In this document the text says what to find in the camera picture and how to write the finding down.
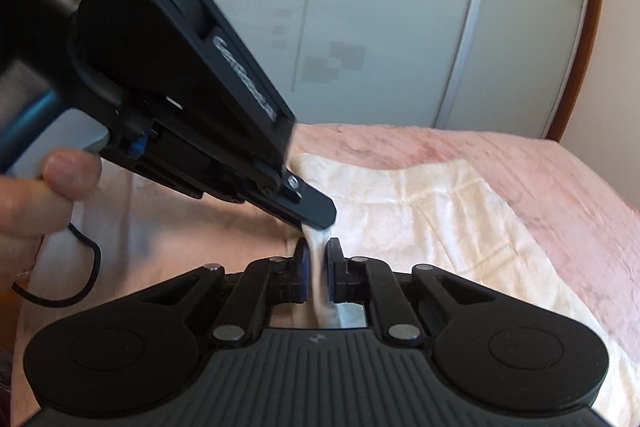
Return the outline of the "person's left hand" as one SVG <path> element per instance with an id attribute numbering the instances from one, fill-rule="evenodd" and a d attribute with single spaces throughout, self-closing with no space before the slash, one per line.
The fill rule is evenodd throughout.
<path id="1" fill-rule="evenodd" d="M 36 261 L 43 239 L 64 230 L 75 202 L 88 198 L 102 172 L 98 155 L 55 150 L 38 179 L 1 178 L 1 289 L 7 291 Z"/>

